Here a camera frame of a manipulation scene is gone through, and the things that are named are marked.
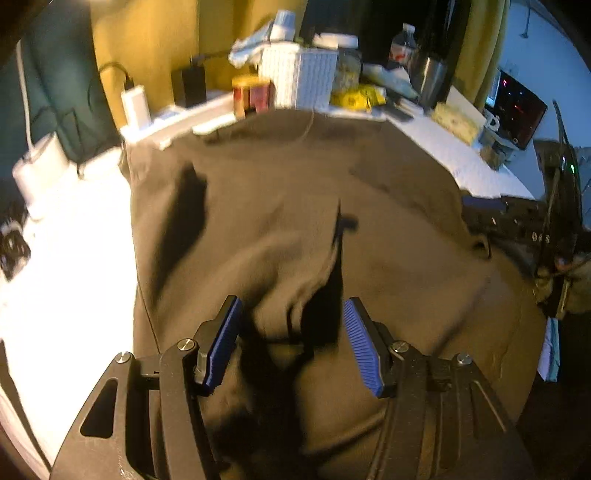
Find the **white wall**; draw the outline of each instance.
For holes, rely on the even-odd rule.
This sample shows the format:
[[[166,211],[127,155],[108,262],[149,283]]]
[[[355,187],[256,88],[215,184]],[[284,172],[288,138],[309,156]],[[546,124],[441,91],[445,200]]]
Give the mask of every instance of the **white wall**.
[[[558,102],[569,141],[591,147],[591,72],[572,43],[532,11],[529,38],[521,38],[527,8],[513,3],[499,65],[548,105],[534,138],[558,139],[552,100]],[[532,142],[512,156],[509,168],[535,197],[544,193]]]

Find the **glass jar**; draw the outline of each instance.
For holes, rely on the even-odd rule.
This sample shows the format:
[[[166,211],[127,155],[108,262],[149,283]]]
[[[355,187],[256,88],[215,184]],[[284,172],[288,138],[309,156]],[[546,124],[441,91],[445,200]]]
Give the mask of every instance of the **glass jar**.
[[[338,95],[359,87],[361,52],[352,48],[339,48],[332,93]]]
[[[339,52],[332,94],[339,95],[359,87],[362,63],[361,52],[357,50],[358,40],[355,35],[340,33],[316,34],[313,45]]]

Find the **yellow wall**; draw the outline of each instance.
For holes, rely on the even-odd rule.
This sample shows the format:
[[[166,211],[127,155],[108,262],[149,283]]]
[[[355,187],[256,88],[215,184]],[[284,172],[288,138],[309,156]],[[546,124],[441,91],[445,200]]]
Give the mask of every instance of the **yellow wall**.
[[[278,9],[295,11],[296,32],[307,0],[109,0],[92,3],[96,62],[118,61],[144,85],[150,109],[173,103],[170,72],[189,65],[196,53],[230,48]],[[206,64],[208,89],[230,90],[239,72],[226,59]],[[124,77],[116,70],[101,75],[117,127],[125,125],[121,105]]]
[[[144,85],[150,109],[173,102],[171,70],[188,65],[197,53],[196,0],[111,0],[92,2],[96,62],[114,60]],[[126,124],[121,90],[124,76],[109,69],[101,75],[117,127]]]

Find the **black box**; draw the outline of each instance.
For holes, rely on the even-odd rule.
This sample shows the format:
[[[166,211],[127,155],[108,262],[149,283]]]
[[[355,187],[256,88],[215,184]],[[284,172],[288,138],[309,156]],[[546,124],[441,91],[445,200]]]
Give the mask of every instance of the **black box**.
[[[173,70],[170,77],[173,83],[175,105],[191,108],[207,100],[203,65],[191,65],[188,68]]]

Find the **white container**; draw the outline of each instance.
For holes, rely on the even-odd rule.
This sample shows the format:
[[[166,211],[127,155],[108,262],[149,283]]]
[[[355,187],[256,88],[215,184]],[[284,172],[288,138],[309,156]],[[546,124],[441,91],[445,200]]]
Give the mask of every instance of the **white container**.
[[[326,109],[335,78],[337,51],[271,44],[262,52],[259,75],[271,79],[275,108]]]
[[[29,215],[40,220],[47,209],[46,199],[70,167],[57,134],[47,134],[35,144],[35,157],[29,161],[20,159],[12,168]]]

